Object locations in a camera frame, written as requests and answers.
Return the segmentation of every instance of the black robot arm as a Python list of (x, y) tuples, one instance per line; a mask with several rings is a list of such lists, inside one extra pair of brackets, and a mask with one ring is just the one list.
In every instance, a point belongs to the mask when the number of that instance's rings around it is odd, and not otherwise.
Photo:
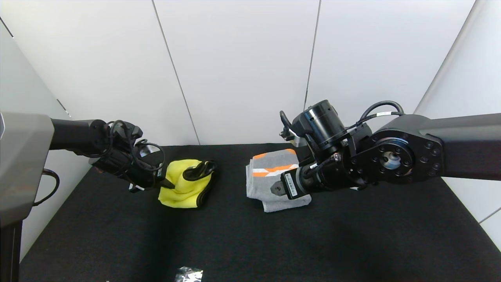
[(129, 122), (51, 119), (54, 126), (50, 150), (69, 150), (91, 158), (89, 163), (131, 183), (130, 192), (170, 187), (165, 179), (162, 147), (138, 142), (143, 131)]
[[(382, 104), (395, 112), (367, 114)], [(399, 115), (372, 133), (365, 121)], [(363, 189), (385, 181), (409, 184), (447, 176), (501, 180), (501, 114), (443, 119), (403, 113), (395, 102), (371, 106), (353, 126), (344, 127), (332, 105), (324, 100), (288, 122), (281, 112), (285, 140), (304, 138), (311, 162), (282, 173), (272, 192), (290, 199), (311, 192), (340, 188)]]

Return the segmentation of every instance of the black fabric surface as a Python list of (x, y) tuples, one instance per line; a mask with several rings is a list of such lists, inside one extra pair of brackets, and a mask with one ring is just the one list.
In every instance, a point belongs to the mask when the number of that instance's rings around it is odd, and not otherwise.
[(172, 209), (157, 191), (94, 169), (21, 264), (21, 281), (501, 281), (501, 253), (441, 179), (313, 195), (271, 214), (245, 196), (245, 165), (287, 144), (167, 147), (216, 160), (206, 205)]

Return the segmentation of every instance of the folded towel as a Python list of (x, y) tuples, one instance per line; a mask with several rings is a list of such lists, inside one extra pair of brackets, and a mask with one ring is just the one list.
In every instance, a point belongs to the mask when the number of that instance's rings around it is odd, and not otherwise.
[(270, 188), (280, 180), (282, 172), (298, 167), (298, 158), (293, 149), (264, 153), (254, 156), (245, 167), (247, 176), (247, 197), (263, 202), (265, 212), (306, 206), (311, 202), (311, 196), (305, 195), (295, 200), (287, 196), (274, 195)]

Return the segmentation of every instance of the wall seam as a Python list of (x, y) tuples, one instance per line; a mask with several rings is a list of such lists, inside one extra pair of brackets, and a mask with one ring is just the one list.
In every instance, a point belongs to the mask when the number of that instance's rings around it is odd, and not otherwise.
[(163, 37), (163, 41), (165, 43), (165, 47), (167, 48), (167, 52), (169, 53), (170, 62), (172, 63), (172, 67), (174, 68), (174, 73), (176, 75), (179, 89), (181, 90), (181, 94), (183, 95), (184, 104), (186, 105), (186, 110), (188, 110), (188, 115), (189, 115), (189, 118), (191, 120), (191, 125), (193, 126), (193, 131), (195, 132), (196, 140), (197, 140), (198, 144), (200, 145), (200, 139), (198, 138), (198, 134), (196, 132), (195, 123), (193, 122), (193, 117), (191, 116), (191, 112), (190, 112), (189, 107), (188, 107), (188, 102), (186, 101), (186, 97), (184, 96), (183, 87), (181, 86), (181, 81), (179, 80), (179, 76), (177, 75), (177, 70), (176, 70), (176, 66), (174, 65), (174, 60), (172, 59), (172, 55), (170, 54), (169, 45), (167, 44), (167, 39), (165, 38), (165, 33), (163, 32), (162, 23), (160, 22), (160, 18), (158, 16), (158, 11), (157, 11), (156, 6), (155, 6), (155, 1), (151, 0), (151, 3), (153, 4), (153, 9), (155, 10), (155, 15), (156, 15), (156, 18), (158, 21), (158, 26), (160, 27), (160, 31), (162, 32), (162, 37)]
[(414, 113), (420, 108), (420, 106), (425, 102), (425, 100), (427, 100), (429, 98), (430, 92), (437, 84), (438, 78), (442, 75), (442, 73), (444, 72), (444, 69), (448, 65), (449, 60), (454, 55), (454, 52), (458, 48), (457, 46), (459, 45), (459, 42), (461, 41), (463, 34), (465, 34), (467, 32), (468, 27), (471, 25), (471, 22), (473, 20), (474, 15), (475, 15), (475, 11), (478, 9), (478, 5), (479, 5), (478, 2), (479, 2), (478, 0), (475, 0), (473, 5), (471, 6), (471, 10), (469, 11), (468, 16), (466, 16), (466, 19), (464, 20), (464, 23), (461, 26), (461, 29), (457, 33), (457, 36), (454, 39), (454, 42), (452, 43), (452, 46), (449, 49), (449, 52), (447, 52), (447, 55), (445, 55), (445, 58), (443, 59), (442, 64), (438, 68), (437, 73), (433, 77), (433, 79), (432, 79), (430, 85), (428, 86), (428, 88), (426, 89), (423, 97), (419, 101), (417, 107), (414, 110)]
[(317, 22), (315, 23), (315, 33), (313, 35), (313, 46), (312, 46), (312, 55), (310, 58), (310, 68), (308, 69), (308, 80), (306, 81), (306, 93), (305, 93), (305, 103), (303, 104), (303, 111), (306, 109), (306, 99), (308, 99), (308, 88), (310, 87), (310, 76), (312, 73), (312, 64), (313, 64), (313, 52), (315, 51), (315, 42), (317, 40), (317, 30), (318, 30), (318, 21), (320, 18), (320, 6), (322, 5), (322, 0), (318, 1), (318, 11), (317, 11)]

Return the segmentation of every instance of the white barcode label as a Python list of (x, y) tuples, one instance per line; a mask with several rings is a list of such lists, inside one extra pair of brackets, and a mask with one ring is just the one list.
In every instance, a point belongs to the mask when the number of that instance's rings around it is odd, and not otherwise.
[(383, 111), (383, 112), (379, 112), (376, 114), (376, 116), (384, 116), (384, 115), (391, 115), (391, 112), (390, 111)]
[(289, 187), (289, 191), (291, 192), (291, 196), (295, 197), (298, 195), (298, 191), (294, 186), (294, 181), (292, 181), (292, 176), (290, 173), (285, 174), (285, 180), (287, 181), (287, 186)]

